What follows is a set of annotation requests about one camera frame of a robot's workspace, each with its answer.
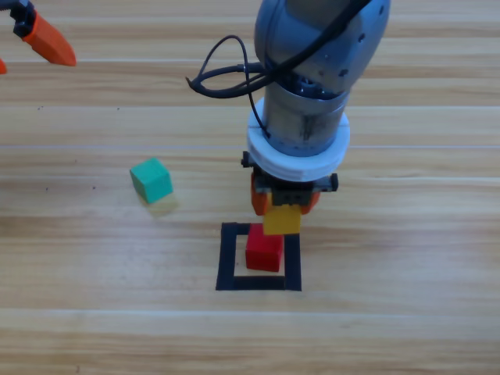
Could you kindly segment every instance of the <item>black square outline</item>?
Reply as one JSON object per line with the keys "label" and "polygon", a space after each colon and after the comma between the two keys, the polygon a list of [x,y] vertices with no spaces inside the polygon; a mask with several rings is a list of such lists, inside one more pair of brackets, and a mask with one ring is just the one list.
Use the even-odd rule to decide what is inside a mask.
{"label": "black square outline", "polygon": [[246,236],[249,223],[223,223],[217,291],[302,291],[300,235],[284,236],[284,276],[235,276],[236,237]]}

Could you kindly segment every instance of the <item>wooden table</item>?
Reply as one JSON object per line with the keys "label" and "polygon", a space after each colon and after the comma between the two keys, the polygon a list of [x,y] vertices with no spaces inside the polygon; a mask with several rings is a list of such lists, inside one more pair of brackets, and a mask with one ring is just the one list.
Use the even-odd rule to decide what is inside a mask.
{"label": "wooden table", "polygon": [[[500,374],[498,0],[394,0],[341,188],[304,219],[302,293],[215,291],[220,224],[259,222],[249,105],[184,77],[226,34],[255,60],[259,1],[36,4],[79,63],[3,14],[1,375]],[[240,61],[229,43],[211,67]],[[150,157],[175,199],[148,208],[129,169]]]}

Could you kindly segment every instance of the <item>green block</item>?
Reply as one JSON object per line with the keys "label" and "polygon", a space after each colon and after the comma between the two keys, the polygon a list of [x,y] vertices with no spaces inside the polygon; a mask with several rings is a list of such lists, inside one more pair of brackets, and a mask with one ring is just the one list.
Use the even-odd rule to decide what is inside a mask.
{"label": "green block", "polygon": [[148,203],[154,203],[173,192],[170,172],[156,158],[130,170],[136,192]]}

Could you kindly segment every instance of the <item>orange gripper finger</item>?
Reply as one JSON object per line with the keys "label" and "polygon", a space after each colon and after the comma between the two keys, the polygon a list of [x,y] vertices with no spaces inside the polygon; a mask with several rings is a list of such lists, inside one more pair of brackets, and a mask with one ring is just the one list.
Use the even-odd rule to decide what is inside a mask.
{"label": "orange gripper finger", "polygon": [[255,175],[252,173],[252,205],[257,216],[263,216],[267,212],[268,199],[267,194],[255,191]]}
{"label": "orange gripper finger", "polygon": [[307,215],[308,213],[310,213],[313,210],[314,206],[320,200],[320,194],[321,193],[319,193],[319,192],[312,193],[311,202],[308,205],[301,207],[302,215]]}
{"label": "orange gripper finger", "polygon": [[5,66],[3,60],[0,59],[0,74],[5,74],[5,73],[7,73],[7,66]]}
{"label": "orange gripper finger", "polygon": [[33,30],[23,38],[32,49],[52,64],[75,66],[77,57],[70,43],[35,11]]}

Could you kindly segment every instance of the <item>white ring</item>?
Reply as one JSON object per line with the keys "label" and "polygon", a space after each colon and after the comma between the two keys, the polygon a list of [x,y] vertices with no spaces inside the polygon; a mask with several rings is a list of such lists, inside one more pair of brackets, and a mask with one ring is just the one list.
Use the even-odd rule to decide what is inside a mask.
{"label": "white ring", "polygon": [[[264,98],[255,106],[260,118],[264,112]],[[253,112],[248,117],[248,153],[267,173],[291,182],[309,182],[332,174],[344,160],[349,147],[351,129],[345,113],[342,115],[334,143],[319,155],[297,157],[277,151],[264,138]]]}

